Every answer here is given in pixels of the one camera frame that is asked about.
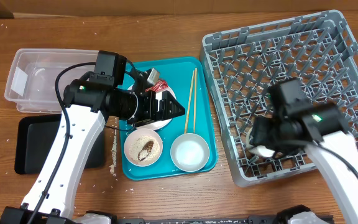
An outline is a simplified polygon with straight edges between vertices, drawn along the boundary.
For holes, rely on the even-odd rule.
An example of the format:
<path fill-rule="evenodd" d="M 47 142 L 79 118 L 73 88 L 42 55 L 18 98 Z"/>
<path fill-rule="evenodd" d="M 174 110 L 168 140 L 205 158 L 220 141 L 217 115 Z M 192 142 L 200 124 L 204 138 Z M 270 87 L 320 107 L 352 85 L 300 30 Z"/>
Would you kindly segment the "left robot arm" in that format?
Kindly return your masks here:
<path fill-rule="evenodd" d="M 75 195 L 93 144 L 110 116 L 132 127 L 185 114 L 169 91 L 156 98 L 155 69 L 126 70 L 131 61 L 114 52 L 99 51 L 94 70 L 73 80 L 56 96 L 62 109 L 60 127 L 36 182 L 20 207 L 6 207 L 1 223 L 116 223 L 110 213 L 87 211 L 73 218 Z"/>

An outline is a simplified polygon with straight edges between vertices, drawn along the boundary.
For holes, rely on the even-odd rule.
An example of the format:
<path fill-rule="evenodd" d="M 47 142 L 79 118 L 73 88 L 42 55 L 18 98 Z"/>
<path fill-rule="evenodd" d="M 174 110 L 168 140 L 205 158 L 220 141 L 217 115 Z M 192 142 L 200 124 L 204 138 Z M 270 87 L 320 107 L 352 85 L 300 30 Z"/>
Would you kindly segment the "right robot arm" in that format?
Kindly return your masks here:
<path fill-rule="evenodd" d="M 358 223 L 358 150 L 338 106 L 313 104 L 297 78 L 268 87 L 271 118 L 258 116 L 249 152 L 276 159 L 304 150 L 326 181 L 347 223 Z"/>

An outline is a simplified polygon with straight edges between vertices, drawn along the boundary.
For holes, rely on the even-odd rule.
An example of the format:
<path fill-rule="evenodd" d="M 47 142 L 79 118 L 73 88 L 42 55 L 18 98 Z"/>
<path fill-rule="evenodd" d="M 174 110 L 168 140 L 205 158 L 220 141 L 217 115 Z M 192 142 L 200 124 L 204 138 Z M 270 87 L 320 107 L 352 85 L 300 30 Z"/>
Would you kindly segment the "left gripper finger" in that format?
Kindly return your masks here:
<path fill-rule="evenodd" d="M 156 117 L 156 121 L 163 121 L 163 120 L 168 120 L 168 119 L 173 119 L 179 116 L 184 115 L 184 112 L 179 112 L 179 113 L 163 113 L 163 112 L 158 112 L 157 113 L 157 117 Z"/>
<path fill-rule="evenodd" d="M 169 91 L 162 92 L 160 110 L 163 115 L 184 115 L 184 107 L 175 99 Z"/>

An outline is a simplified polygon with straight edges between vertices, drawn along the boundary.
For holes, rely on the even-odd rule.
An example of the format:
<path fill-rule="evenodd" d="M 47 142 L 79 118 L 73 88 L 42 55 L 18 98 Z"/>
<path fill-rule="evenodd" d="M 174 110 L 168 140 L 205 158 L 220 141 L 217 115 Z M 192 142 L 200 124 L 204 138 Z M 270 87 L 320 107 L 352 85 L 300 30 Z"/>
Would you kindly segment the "white paper cup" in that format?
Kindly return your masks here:
<path fill-rule="evenodd" d="M 272 157 L 275 153 L 273 150 L 266 148 L 265 146 L 253 146 L 250 143 L 252 128 L 250 128 L 246 134 L 246 149 L 254 155 L 268 158 Z"/>

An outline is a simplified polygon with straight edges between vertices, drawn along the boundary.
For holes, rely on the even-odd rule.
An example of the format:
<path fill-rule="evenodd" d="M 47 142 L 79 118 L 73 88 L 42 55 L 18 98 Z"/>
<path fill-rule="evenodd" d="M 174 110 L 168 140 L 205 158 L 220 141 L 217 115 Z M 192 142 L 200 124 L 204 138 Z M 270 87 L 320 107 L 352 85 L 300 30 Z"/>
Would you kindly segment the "pink bowl with rice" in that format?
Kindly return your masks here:
<path fill-rule="evenodd" d="M 148 158 L 144 161 L 138 161 L 138 153 L 148 142 L 153 141 L 154 146 Z M 163 144 L 161 137 L 151 129 L 137 129 L 130 133 L 124 143 L 124 155 L 133 165 L 138 167 L 147 167 L 154 164 L 162 155 Z"/>

